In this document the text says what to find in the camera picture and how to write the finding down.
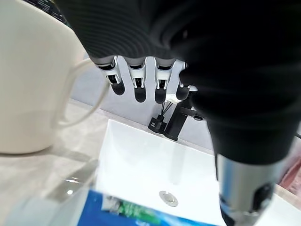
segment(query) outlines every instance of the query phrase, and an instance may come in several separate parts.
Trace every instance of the chrome drain stopper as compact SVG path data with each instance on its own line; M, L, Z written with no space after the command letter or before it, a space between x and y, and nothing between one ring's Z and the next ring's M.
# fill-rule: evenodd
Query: chrome drain stopper
M159 195L163 202L171 207L176 207L179 204L177 198L167 191L160 191Z

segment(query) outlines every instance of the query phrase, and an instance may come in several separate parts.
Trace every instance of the marble countertop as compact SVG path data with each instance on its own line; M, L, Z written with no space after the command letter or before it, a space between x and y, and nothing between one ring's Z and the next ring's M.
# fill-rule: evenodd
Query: marble countertop
M67 118L76 119L89 108L84 103L70 100ZM85 167L88 162L98 159L109 119L164 137L139 123L98 110L86 121L61 130L52 147L32 154L0 154L0 225L20 199L28 195L51 193L65 178ZM213 154L212 150L183 140L177 143ZM301 207L301 202L292 197L290 192L277 187L276 193L296 207Z

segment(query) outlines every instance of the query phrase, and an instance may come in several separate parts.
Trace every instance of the sink basin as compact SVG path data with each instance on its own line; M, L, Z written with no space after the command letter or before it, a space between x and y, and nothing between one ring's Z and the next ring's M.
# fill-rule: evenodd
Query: sink basin
M225 225L212 155L109 120L99 161L97 191L182 218ZM162 194L171 195L164 200ZM300 211L275 196L256 226L299 226L299 219Z

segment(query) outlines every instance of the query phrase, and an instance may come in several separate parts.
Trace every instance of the mug handle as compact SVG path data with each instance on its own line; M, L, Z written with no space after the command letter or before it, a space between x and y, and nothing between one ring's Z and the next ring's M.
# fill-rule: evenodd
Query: mug handle
M89 68L92 68L93 66L95 66L95 64L91 61L90 58L87 58L85 60L82 60L79 64L77 64L76 66L74 66L71 71L69 72L69 75L68 75L68 83L70 84L68 86L68 88L66 89L66 92L65 92L65 96L67 98L64 98L64 103L63 103L63 107L65 110L67 104L68 104L68 99L69 99L69 96L71 94L71 90L72 90L72 87L73 87L73 84L75 83L76 79L87 69ZM108 91L109 91L109 87L110 87L110 84L109 82L105 79L105 82L104 82L104 85L101 89L101 93L100 93L100 96L96 102L96 104L94 105L94 107L89 110L85 115L83 115L82 117L80 117L79 119L76 119L74 121L68 121L68 120L59 120L57 122L57 125L59 128L66 128L66 127L70 127L70 126L74 126L82 121L84 121L85 119L87 119L88 117L90 117L96 110L99 109L103 99L106 97Z

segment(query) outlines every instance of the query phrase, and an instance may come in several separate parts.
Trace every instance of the white mug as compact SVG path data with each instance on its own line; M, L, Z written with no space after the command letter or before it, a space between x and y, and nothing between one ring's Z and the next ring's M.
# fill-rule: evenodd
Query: white mug
M63 113L76 78L94 64L83 60L75 33L21 0L0 3L0 153L31 153L51 146L58 129L77 124Z

